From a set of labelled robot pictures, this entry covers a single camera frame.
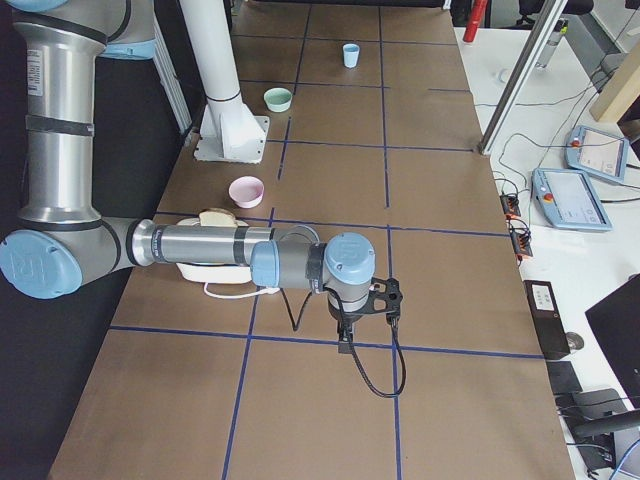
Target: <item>blue tablet frame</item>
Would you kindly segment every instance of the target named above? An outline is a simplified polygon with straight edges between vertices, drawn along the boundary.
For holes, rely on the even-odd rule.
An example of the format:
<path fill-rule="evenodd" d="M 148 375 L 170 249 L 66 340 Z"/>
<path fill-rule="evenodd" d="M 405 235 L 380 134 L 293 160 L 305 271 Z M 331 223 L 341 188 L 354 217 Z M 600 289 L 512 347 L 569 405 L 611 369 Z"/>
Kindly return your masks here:
<path fill-rule="evenodd" d="M 616 175 L 610 175 L 608 173 L 604 173 L 600 170 L 587 167 L 582 163 L 580 163 L 580 155 L 582 153 L 582 147 L 572 147 L 571 143 L 574 140 L 578 140 L 580 142 L 580 145 L 583 145 L 585 143 L 585 140 L 584 140 L 585 135 L 588 131 L 596 132 L 601 135 L 606 135 L 607 137 L 611 138 L 612 141 L 616 139 L 620 140 L 621 145 L 618 148 L 618 158 L 616 159 L 616 168 L 615 168 L 615 171 L 617 172 Z M 629 154 L 629 140 L 623 137 L 622 138 L 616 137 L 611 133 L 603 132 L 601 130 L 596 130 L 595 128 L 587 127 L 585 125 L 579 125 L 578 127 L 574 128 L 571 131 L 571 133 L 569 134 L 569 137 L 567 138 L 567 148 L 565 149 L 565 159 L 567 161 L 567 165 L 570 168 L 584 170 L 589 175 L 601 178 L 603 180 L 606 180 L 612 183 L 624 182 L 624 172 L 627 166 L 628 154 Z"/>
<path fill-rule="evenodd" d="M 558 206 L 556 204 L 556 200 L 545 200 L 544 196 L 547 194 L 552 194 L 554 197 L 558 195 L 558 192 L 553 192 L 551 189 L 549 182 L 546 178 L 547 172 L 556 172 L 562 173 L 566 175 L 579 175 L 582 184 L 585 187 L 585 194 L 591 200 L 591 203 L 594 205 L 596 209 L 596 213 L 600 219 L 601 223 L 576 223 L 576 222 L 567 222 L 560 215 L 560 211 L 558 210 Z M 605 212 L 596 191 L 589 180 L 589 175 L 587 172 L 580 170 L 569 170 L 569 169 L 561 169 L 561 168 L 536 168 L 533 171 L 531 177 L 531 183 L 533 186 L 533 192 L 538 200 L 539 205 L 542 207 L 542 211 L 544 212 L 544 216 L 549 220 L 549 223 L 556 228 L 566 229 L 566 230 L 585 230 L 585 231 L 596 231 L 596 232 L 606 232 L 613 228 L 613 224 L 609 217 L 607 216 L 607 212 Z"/>

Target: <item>light blue joint cap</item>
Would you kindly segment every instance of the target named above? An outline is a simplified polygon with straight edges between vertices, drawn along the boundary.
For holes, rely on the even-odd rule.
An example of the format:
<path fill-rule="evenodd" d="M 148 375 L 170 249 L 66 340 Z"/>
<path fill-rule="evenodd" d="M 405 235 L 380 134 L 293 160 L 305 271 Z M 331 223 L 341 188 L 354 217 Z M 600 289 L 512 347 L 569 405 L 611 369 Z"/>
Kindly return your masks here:
<path fill-rule="evenodd" d="M 116 60 L 149 60 L 156 54 L 156 39 L 135 43 L 110 43 L 100 55 Z"/>
<path fill-rule="evenodd" d="M 347 285 L 371 281 L 376 270 L 373 245 L 359 233 L 342 233 L 333 237 L 324 252 L 324 263 L 337 280 Z"/>
<path fill-rule="evenodd" d="M 33 230 L 18 230 L 0 244 L 0 270 L 25 295 L 56 298 L 82 285 L 82 270 L 56 239 Z"/>
<path fill-rule="evenodd" d="M 68 0 L 7 0 L 13 8 L 23 12 L 46 12 L 58 8 Z"/>
<path fill-rule="evenodd" d="M 277 287 L 280 282 L 280 255 L 274 240 L 258 242 L 251 252 L 251 280 L 259 287 Z"/>

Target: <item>tablet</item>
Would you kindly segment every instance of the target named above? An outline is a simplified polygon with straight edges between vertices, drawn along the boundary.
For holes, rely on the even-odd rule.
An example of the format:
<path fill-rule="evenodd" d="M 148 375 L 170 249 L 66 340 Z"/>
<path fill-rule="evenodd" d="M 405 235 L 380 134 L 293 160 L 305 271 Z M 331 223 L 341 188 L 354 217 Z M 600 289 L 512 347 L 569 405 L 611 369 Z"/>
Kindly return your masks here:
<path fill-rule="evenodd" d="M 565 158 L 570 168 L 609 182 L 624 181 L 629 152 L 626 138 L 580 125 L 569 134 L 567 144 Z"/>
<path fill-rule="evenodd" d="M 586 172 L 537 168 L 531 180 L 536 199 L 554 227 L 587 231 L 613 228 Z"/>

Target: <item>pink bowl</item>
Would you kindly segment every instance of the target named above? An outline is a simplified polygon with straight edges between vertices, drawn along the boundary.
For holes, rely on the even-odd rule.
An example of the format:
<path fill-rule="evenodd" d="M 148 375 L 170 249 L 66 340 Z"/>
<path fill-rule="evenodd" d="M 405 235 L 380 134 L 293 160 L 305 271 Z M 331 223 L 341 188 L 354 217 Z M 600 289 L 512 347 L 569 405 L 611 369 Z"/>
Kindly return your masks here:
<path fill-rule="evenodd" d="M 229 185 L 229 196 L 240 208 L 259 205 L 264 195 L 264 184 L 256 177 L 240 177 Z"/>

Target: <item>cup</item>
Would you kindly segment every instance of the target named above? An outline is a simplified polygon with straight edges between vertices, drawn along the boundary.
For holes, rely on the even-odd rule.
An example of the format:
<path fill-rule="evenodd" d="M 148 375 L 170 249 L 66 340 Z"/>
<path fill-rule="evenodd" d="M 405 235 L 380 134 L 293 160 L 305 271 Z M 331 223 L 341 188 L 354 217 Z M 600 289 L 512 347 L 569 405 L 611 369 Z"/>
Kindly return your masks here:
<path fill-rule="evenodd" d="M 344 66 L 353 68 L 358 64 L 358 56 L 360 55 L 360 47 L 355 43 L 345 43 L 342 46 L 342 58 Z"/>
<path fill-rule="evenodd" d="M 269 110 L 280 113 L 289 110 L 293 95 L 286 88 L 272 88 L 264 92 L 263 98 Z"/>
<path fill-rule="evenodd" d="M 229 196 L 240 208 L 259 205 L 264 195 L 264 184 L 256 177 L 236 178 L 229 185 Z"/>

